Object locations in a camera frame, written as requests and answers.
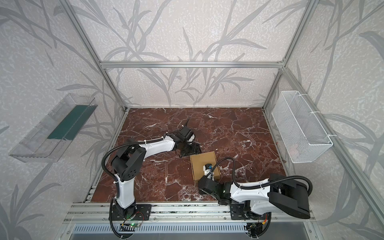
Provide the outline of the brown cardboard box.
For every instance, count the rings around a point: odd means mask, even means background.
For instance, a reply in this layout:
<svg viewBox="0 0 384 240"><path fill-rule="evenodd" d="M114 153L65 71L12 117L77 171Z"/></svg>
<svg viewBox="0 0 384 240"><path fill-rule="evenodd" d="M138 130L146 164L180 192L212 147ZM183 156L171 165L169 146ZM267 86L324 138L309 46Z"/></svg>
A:
<svg viewBox="0 0 384 240"><path fill-rule="evenodd" d="M217 164L215 152L207 152L191 156L193 179L197 183L203 176L203 166L205 164L212 164L214 167Z"/></svg>

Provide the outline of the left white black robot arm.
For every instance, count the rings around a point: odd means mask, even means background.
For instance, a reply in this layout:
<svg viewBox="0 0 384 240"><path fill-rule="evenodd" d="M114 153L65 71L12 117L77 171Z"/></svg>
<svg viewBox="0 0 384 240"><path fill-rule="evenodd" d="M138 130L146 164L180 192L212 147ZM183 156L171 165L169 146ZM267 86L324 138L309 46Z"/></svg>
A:
<svg viewBox="0 0 384 240"><path fill-rule="evenodd" d="M138 211L134 196L135 178L140 173L144 160L160 153L177 150L180 151L179 157L181 158L202 152L200 144L195 142L193 130L187 126L183 125L179 130L165 133L157 139L130 140L126 144L110 150L103 157L103 162L106 162L110 154L117 152L111 161L114 171L109 171L107 167L103 167L103 170L114 179L117 189L112 203L112 206L116 208L114 212L124 220L133 218Z"/></svg>

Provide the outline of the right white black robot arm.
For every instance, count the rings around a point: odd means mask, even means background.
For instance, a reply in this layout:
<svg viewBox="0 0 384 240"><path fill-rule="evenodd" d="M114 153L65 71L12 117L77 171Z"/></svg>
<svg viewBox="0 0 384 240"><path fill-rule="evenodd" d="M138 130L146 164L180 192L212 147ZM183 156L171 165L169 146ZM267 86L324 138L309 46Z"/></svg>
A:
<svg viewBox="0 0 384 240"><path fill-rule="evenodd" d="M253 183L219 183L208 176L198 181L199 190L218 200L220 205L239 204L249 218L266 213L284 212L298 219L311 217L309 196L312 182L303 176L270 174Z"/></svg>

